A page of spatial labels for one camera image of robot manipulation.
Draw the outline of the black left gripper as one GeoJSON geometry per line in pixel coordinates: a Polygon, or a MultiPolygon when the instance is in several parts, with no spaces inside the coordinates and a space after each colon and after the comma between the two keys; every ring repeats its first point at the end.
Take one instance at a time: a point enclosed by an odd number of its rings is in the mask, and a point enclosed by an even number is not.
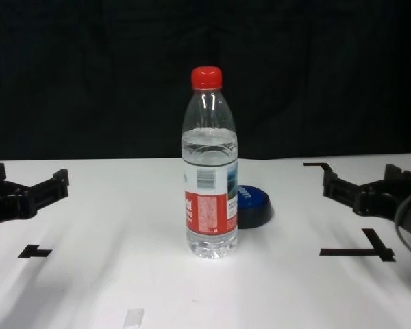
{"type": "Polygon", "coordinates": [[[0,223],[30,219],[39,210],[69,196],[67,169],[55,172],[52,178],[21,190],[21,185],[5,180],[5,166],[0,163],[0,223]]]}

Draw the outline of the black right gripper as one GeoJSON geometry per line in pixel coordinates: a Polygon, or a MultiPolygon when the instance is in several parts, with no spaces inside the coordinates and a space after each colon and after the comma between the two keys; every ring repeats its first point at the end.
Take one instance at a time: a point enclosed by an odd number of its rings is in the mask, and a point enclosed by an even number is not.
{"type": "Polygon", "coordinates": [[[400,204],[411,195],[411,171],[387,164],[384,179],[357,185],[345,181],[323,164],[323,196],[339,202],[364,217],[394,219],[400,204]]]}

